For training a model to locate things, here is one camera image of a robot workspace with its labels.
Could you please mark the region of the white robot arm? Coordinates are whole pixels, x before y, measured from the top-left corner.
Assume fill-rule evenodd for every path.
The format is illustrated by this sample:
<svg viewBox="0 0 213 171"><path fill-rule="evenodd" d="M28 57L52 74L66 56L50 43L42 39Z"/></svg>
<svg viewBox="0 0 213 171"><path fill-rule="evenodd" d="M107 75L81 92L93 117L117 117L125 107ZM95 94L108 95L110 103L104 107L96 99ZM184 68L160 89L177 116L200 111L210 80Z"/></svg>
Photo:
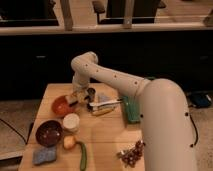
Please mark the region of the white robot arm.
<svg viewBox="0 0 213 171"><path fill-rule="evenodd" d="M178 84L102 67L93 52L73 58L71 67L74 90L95 79L139 103L145 171L198 171L188 103Z"/></svg>

